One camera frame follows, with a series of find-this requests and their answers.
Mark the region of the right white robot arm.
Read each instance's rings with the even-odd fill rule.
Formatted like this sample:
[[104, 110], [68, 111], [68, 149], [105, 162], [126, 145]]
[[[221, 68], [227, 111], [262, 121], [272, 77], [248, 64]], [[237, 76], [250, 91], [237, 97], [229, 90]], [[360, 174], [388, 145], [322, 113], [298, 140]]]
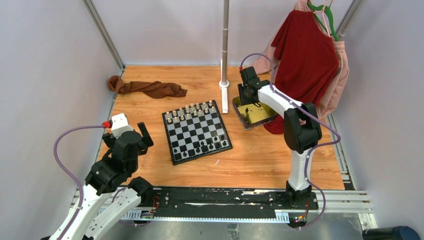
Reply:
[[269, 80], [260, 80], [253, 67], [240, 67], [239, 73], [242, 82], [237, 88], [241, 105], [266, 105], [283, 118], [284, 140], [292, 151], [285, 201], [290, 208], [298, 209], [311, 195], [309, 158], [322, 138], [320, 125], [313, 122], [317, 115], [315, 105], [294, 100]]

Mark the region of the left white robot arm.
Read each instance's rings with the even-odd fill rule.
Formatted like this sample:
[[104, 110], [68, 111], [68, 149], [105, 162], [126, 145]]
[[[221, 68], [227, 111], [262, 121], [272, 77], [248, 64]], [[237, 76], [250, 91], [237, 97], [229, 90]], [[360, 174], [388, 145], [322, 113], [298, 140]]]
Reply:
[[75, 127], [62, 133], [53, 145], [54, 158], [62, 170], [77, 184], [78, 202], [69, 211], [61, 226], [48, 240], [97, 240], [102, 238], [121, 218], [134, 207], [149, 206], [153, 201], [153, 185], [142, 177], [133, 178], [123, 194], [102, 213], [104, 205], [118, 187], [137, 170], [138, 157], [145, 155], [154, 145], [144, 122], [137, 124], [139, 132], [129, 124], [119, 126], [114, 120], [105, 121], [96, 128], [111, 129], [102, 135], [108, 150], [101, 160], [95, 162], [85, 183], [81, 183], [60, 161], [58, 145], [66, 135], [86, 129]]

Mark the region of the metal pole with base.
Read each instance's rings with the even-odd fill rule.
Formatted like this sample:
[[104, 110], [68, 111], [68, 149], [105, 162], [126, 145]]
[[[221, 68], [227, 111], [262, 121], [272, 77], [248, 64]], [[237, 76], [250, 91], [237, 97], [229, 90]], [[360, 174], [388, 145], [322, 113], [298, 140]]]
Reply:
[[223, 26], [222, 26], [222, 58], [220, 61], [221, 78], [219, 88], [221, 89], [221, 111], [229, 113], [229, 86], [228, 73], [228, 35], [229, 35], [229, 11], [230, 0], [223, 1]]

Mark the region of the gold metal tin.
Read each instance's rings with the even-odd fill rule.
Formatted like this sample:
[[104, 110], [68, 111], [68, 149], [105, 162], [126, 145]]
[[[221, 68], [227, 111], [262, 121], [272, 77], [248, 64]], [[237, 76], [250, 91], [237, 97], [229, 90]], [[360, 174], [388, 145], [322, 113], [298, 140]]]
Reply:
[[278, 115], [266, 104], [242, 105], [239, 96], [232, 99], [232, 107], [244, 130], [249, 131], [272, 122]]

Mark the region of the pink garment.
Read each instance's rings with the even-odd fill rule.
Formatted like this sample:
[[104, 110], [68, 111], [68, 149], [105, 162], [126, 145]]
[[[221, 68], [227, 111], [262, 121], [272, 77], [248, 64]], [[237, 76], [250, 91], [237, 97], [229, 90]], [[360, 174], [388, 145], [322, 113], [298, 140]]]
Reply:
[[[350, 73], [345, 42], [333, 40], [333, 45], [339, 63], [335, 77], [316, 106], [317, 116], [319, 119], [325, 118], [337, 108]], [[272, 59], [274, 67], [272, 67], [269, 60], [263, 56], [259, 57], [251, 64], [257, 74], [271, 73], [272, 70], [278, 70], [280, 61], [273, 57], [274, 51], [275, 48], [268, 45], [263, 53]]]

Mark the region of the brown cloth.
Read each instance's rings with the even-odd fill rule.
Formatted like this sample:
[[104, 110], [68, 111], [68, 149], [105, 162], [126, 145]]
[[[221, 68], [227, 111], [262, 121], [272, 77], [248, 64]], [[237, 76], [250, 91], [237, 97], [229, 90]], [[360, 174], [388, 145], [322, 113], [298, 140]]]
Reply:
[[160, 81], [130, 81], [124, 82], [123, 79], [114, 75], [107, 81], [107, 87], [110, 91], [117, 94], [143, 93], [152, 99], [163, 99], [166, 97], [183, 98], [187, 95], [188, 90], [182, 88], [176, 83], [164, 83]]

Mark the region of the black white chessboard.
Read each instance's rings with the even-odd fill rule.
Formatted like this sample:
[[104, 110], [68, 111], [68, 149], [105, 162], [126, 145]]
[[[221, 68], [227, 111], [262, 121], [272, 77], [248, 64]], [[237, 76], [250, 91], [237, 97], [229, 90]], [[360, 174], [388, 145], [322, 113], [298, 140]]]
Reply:
[[174, 166], [233, 148], [215, 100], [169, 110], [161, 116]]

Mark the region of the red shirt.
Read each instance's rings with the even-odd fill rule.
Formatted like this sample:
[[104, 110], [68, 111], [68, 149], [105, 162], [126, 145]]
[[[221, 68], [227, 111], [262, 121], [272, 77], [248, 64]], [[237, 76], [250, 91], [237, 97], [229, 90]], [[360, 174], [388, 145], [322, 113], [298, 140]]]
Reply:
[[339, 67], [333, 40], [308, 11], [292, 10], [265, 54], [278, 68], [274, 86], [292, 99], [316, 107]]

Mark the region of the green hanger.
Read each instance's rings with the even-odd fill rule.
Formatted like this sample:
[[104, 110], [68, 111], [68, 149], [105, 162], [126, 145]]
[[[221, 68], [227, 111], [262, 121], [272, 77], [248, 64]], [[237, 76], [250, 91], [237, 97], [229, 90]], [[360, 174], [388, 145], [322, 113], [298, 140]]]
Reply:
[[330, 5], [326, 0], [322, 5], [313, 5], [310, 0], [307, 1], [307, 6], [315, 14], [315, 19], [323, 27], [329, 37], [332, 37], [336, 42], [339, 41], [337, 32], [334, 26], [334, 16]]

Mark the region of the dark blue object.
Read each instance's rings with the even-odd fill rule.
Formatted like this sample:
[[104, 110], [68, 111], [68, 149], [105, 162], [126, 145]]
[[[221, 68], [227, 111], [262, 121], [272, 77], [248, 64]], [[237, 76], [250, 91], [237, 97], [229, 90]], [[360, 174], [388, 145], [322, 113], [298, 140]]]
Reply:
[[362, 232], [363, 240], [420, 240], [420, 235], [409, 226], [366, 229]]

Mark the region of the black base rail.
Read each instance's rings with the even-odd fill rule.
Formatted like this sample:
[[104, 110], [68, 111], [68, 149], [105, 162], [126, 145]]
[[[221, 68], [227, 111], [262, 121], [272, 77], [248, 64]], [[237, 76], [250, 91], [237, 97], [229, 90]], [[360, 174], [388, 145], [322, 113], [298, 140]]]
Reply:
[[318, 210], [316, 194], [289, 204], [284, 190], [253, 188], [160, 187], [155, 217], [187, 219], [258, 220], [276, 217], [276, 210], [288, 212]]

